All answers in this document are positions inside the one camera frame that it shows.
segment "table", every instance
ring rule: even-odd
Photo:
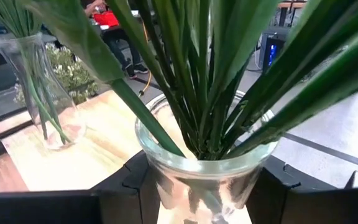
[[[68,149],[45,149],[34,125],[2,140],[30,191],[90,189],[142,149],[134,131],[135,114],[115,92],[107,91],[78,109],[87,130]],[[244,215],[249,219],[246,210]],[[170,223],[171,218],[161,205],[158,223]]]

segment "clear glass vase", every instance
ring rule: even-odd
[[[243,95],[237,92],[232,109]],[[161,148],[140,120],[136,120],[135,132],[154,172],[162,205],[174,214],[171,223],[246,223],[245,202],[263,162],[277,143],[261,145],[232,159],[197,161],[195,156],[185,152],[187,149],[181,132],[165,96],[154,98],[147,107],[187,157],[174,155]],[[269,111],[251,130],[256,130],[272,116],[273,113]]]
[[[27,110],[45,146],[61,149],[82,137],[85,124],[52,70],[42,34],[0,39],[0,50],[19,79]]]

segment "blue light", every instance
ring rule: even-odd
[[[271,64],[273,63],[273,60],[276,57],[276,49],[277,46],[276,45],[271,45],[270,46],[270,55],[268,56],[268,65],[271,66]]]

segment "sneaker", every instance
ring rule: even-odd
[[[149,72],[149,69],[144,67],[141,63],[136,64],[134,66],[134,70],[135,70],[136,73],[140,73],[140,74],[147,74]]]
[[[128,65],[128,66],[125,68],[125,71],[128,73],[128,76],[129,76],[130,79],[136,78],[136,74],[135,74],[134,66],[133,66],[133,65]]]

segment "vase rim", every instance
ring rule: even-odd
[[[236,96],[243,95],[243,92],[237,90]],[[165,95],[162,93],[161,95],[150,100],[146,104],[146,107],[152,111],[155,105],[165,100]],[[268,110],[263,117],[269,120],[273,117],[273,112]],[[152,138],[149,137],[149,130],[147,130],[138,118],[136,118],[135,122],[135,132],[140,145],[146,152],[147,157],[158,160],[161,164],[169,167],[170,169],[175,169],[179,172],[186,172],[188,174],[202,174],[203,176],[235,175],[237,173],[244,172],[245,170],[251,170],[266,160],[278,143],[275,141],[266,145],[260,145],[244,155],[230,159],[199,161],[196,159],[187,159],[185,157],[178,156],[160,147]]]
[[[40,39],[42,40],[42,33],[41,32],[38,32],[36,34],[30,35],[30,36],[27,36],[27,37],[19,37],[19,38],[16,38],[16,37],[11,37],[11,38],[9,38],[9,37],[8,38],[7,37],[0,37],[0,45],[9,44],[12,41],[19,42],[19,43],[36,42],[36,41],[39,41]]]

